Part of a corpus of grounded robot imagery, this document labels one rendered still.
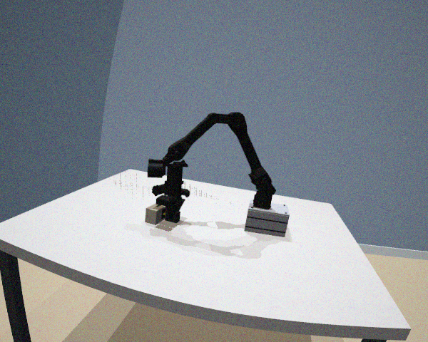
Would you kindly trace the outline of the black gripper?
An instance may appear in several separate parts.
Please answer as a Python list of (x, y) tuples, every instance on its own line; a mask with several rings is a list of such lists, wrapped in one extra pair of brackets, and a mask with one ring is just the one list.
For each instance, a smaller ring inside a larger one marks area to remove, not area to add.
[(183, 184), (181, 180), (171, 180), (168, 179), (165, 181), (167, 184), (167, 192), (164, 192), (165, 195), (161, 195), (156, 199), (156, 204), (163, 205), (167, 209), (170, 219), (173, 219), (175, 211), (180, 211), (185, 199), (182, 199), (182, 196), (189, 197), (190, 192), (187, 189), (182, 189)]

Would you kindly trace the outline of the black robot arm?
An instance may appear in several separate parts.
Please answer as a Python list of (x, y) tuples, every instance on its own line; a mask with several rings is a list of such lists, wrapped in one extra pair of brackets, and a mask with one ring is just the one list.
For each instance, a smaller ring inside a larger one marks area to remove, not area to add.
[[(175, 142), (168, 148), (168, 153), (162, 160), (148, 159), (147, 177), (162, 178), (165, 175), (165, 166), (168, 166), (167, 178), (181, 180), (183, 167), (188, 167), (185, 160), (179, 161), (187, 153), (190, 146), (214, 124), (228, 124), (230, 129), (238, 137), (246, 158), (251, 167), (249, 174), (257, 192), (254, 196), (253, 206), (269, 210), (271, 208), (272, 195), (276, 189), (271, 184), (269, 174), (260, 164), (253, 144), (247, 133), (247, 124), (242, 113), (231, 112), (228, 115), (210, 113), (197, 126), (195, 126), (183, 139)], [(173, 164), (170, 164), (172, 163)]]

